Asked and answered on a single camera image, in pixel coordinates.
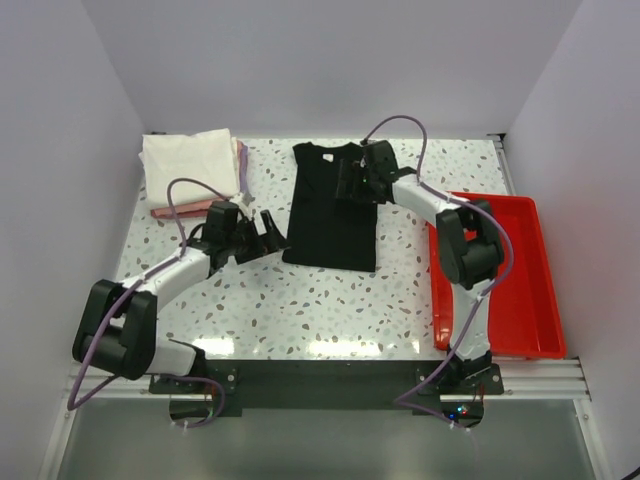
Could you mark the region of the black t shirt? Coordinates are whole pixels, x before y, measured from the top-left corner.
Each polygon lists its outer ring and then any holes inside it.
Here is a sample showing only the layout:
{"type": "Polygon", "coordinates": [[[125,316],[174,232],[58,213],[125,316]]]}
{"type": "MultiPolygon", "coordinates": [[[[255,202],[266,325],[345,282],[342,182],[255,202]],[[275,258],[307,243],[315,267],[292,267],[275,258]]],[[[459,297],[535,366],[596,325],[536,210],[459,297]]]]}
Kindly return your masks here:
{"type": "Polygon", "coordinates": [[[288,264],[372,273],[376,268],[377,206],[336,198],[342,163],[358,162],[354,143],[293,147],[296,180],[287,228],[288,264]]]}

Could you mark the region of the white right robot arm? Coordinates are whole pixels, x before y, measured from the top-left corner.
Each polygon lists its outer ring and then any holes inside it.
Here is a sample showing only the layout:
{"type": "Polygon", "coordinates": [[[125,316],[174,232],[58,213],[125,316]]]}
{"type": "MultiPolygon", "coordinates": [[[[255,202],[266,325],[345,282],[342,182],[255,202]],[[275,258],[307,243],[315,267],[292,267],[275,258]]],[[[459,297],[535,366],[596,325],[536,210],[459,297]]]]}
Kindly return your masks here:
{"type": "Polygon", "coordinates": [[[336,197],[368,204],[404,207],[435,228],[440,269],[451,284],[453,324],[445,379],[459,393],[469,392],[492,363],[488,335],[491,291],[502,281],[505,229],[490,203],[471,200],[427,185],[411,167],[399,167],[391,144],[362,145],[359,160],[339,162],[336,197]]]}

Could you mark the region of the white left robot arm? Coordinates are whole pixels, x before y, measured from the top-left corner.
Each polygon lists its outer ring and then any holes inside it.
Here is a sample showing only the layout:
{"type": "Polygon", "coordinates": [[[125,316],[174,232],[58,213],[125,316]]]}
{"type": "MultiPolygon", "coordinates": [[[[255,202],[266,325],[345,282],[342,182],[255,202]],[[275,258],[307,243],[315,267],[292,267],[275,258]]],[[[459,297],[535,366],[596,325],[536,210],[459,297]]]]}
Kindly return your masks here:
{"type": "Polygon", "coordinates": [[[73,358],[116,377],[171,375],[185,392],[207,380],[202,349],[162,340],[160,311],[176,297],[209,279],[233,258],[238,265],[287,248],[271,213],[260,212],[264,231],[234,202],[216,202],[206,220],[184,237],[178,249],[141,274],[114,282],[101,280],[89,293],[73,342],[73,358]]]}

